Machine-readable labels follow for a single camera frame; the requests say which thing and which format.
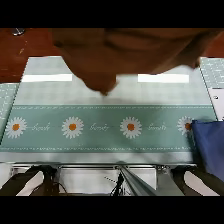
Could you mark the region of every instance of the daisy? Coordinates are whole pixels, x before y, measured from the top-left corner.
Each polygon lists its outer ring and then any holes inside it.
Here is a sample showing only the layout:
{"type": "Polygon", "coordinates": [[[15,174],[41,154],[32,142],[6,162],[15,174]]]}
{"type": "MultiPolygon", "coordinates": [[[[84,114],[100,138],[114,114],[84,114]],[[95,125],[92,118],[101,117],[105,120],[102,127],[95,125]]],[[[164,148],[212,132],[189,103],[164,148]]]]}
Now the daisy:
{"type": "Polygon", "coordinates": [[[23,134],[27,128],[26,121],[23,118],[14,117],[11,121],[8,122],[6,126],[6,135],[8,138],[17,138],[23,134]]]}
{"type": "Polygon", "coordinates": [[[182,135],[186,135],[188,132],[191,131],[192,120],[193,120],[192,118],[187,116],[179,119],[177,127],[178,127],[178,130],[182,132],[182,135]]]}
{"type": "Polygon", "coordinates": [[[141,126],[142,125],[138,119],[135,119],[134,117],[126,117],[126,119],[123,119],[121,122],[120,131],[123,131],[123,135],[126,135],[126,138],[132,139],[141,134],[141,126]]]}
{"type": "Polygon", "coordinates": [[[83,121],[80,120],[78,117],[69,117],[66,119],[65,122],[63,122],[62,125],[62,131],[64,132],[63,135],[66,136],[66,138],[70,137],[75,138],[76,136],[79,136],[82,134],[83,130],[83,121]]]}

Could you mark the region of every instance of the floor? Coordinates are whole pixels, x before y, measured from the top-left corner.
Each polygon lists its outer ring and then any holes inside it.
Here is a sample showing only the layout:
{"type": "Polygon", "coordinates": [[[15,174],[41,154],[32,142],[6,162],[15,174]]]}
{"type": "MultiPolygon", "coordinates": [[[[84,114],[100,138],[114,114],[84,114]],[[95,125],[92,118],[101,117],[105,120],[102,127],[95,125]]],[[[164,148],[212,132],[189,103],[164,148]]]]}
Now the floor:
{"type": "MultiPolygon", "coordinates": [[[[22,36],[13,36],[10,28],[0,28],[0,83],[19,82],[28,57],[59,56],[47,28],[26,28],[22,36]]],[[[224,58],[224,33],[203,55],[224,58]]]]}

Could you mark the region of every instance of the flower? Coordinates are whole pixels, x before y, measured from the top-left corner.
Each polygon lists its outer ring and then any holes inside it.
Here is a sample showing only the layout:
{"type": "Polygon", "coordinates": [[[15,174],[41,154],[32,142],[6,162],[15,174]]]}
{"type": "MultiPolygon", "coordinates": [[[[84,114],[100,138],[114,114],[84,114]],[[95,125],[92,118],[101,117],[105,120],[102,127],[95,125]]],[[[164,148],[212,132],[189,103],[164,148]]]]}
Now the flower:
{"type": "Polygon", "coordinates": [[[70,137],[75,138],[76,136],[79,136],[82,134],[83,130],[83,121],[80,120],[78,117],[69,117],[66,119],[65,122],[63,122],[62,125],[62,131],[64,132],[63,135],[66,135],[66,138],[70,137]]]}
{"type": "Polygon", "coordinates": [[[23,131],[26,130],[26,121],[23,118],[14,117],[11,121],[8,122],[6,126],[6,135],[8,138],[17,138],[23,134],[23,131]]]}
{"type": "Polygon", "coordinates": [[[188,132],[191,131],[192,120],[193,120],[192,118],[187,116],[179,119],[177,127],[178,127],[178,130],[182,132],[182,135],[186,135],[188,132]]]}
{"type": "Polygon", "coordinates": [[[123,119],[121,122],[120,131],[123,131],[123,135],[126,135],[126,138],[132,139],[141,134],[141,126],[142,125],[138,119],[135,119],[134,117],[126,117],[126,119],[123,119]]]}

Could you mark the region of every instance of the dark blue object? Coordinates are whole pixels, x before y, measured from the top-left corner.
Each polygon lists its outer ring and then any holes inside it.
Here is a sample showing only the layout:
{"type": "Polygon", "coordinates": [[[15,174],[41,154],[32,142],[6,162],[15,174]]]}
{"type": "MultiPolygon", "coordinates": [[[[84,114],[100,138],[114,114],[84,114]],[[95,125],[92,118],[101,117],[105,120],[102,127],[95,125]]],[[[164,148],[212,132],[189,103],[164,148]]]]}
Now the dark blue object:
{"type": "Polygon", "coordinates": [[[192,130],[206,171],[224,181],[224,122],[193,120],[192,130]]]}

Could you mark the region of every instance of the red floor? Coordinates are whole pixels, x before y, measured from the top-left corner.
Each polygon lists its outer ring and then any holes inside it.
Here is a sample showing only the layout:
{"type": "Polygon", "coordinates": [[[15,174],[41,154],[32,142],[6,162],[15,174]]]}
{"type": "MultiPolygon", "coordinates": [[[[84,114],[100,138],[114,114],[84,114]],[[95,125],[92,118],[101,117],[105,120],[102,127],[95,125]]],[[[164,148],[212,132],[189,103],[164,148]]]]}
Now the red floor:
{"type": "MultiPolygon", "coordinates": [[[[19,82],[28,57],[58,56],[47,28],[26,28],[22,36],[0,29],[0,83],[19,82]]],[[[208,48],[205,57],[224,58],[224,33],[208,48]]]]}

